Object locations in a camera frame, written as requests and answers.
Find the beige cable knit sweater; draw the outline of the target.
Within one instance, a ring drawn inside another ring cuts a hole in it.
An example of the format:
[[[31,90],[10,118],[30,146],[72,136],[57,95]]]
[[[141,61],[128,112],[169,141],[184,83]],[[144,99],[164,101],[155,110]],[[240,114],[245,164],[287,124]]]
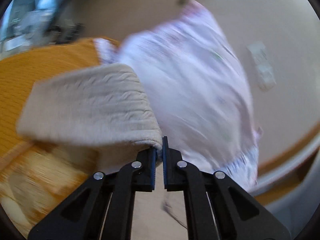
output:
[[[161,129],[137,74],[118,63],[34,83],[16,131],[71,146],[162,148]]]

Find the wooden headboard shelf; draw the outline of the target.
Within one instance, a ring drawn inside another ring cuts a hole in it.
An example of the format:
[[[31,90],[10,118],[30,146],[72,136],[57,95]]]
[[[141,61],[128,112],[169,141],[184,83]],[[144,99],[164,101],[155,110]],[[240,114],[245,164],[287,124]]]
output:
[[[297,189],[310,171],[319,150],[319,123],[288,150],[258,168],[258,184],[252,194],[263,205]]]

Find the yellow orange patterned bedspread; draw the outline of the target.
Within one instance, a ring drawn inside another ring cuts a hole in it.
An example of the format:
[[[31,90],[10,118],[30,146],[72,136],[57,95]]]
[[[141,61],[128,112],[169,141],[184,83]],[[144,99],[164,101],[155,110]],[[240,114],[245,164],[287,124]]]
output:
[[[48,138],[56,106],[38,99],[56,75],[111,61],[119,42],[84,38],[1,61],[1,239],[26,239],[94,171],[97,152],[65,149]]]

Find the floral pillow blue side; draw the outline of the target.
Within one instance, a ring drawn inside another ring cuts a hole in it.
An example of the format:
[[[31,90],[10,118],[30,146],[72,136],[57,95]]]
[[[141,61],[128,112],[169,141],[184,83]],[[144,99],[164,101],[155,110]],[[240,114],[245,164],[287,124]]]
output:
[[[244,189],[256,184],[259,133],[244,68],[213,14],[189,0],[174,20],[116,47],[94,40],[101,63],[137,74],[170,147],[199,170],[223,171]]]

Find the white air conditioner unit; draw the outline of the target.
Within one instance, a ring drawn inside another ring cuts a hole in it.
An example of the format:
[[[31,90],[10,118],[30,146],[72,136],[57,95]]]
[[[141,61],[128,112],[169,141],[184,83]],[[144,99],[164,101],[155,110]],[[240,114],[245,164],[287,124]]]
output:
[[[276,85],[273,67],[266,46],[261,41],[247,46],[257,74],[258,86],[262,91],[268,91]]]

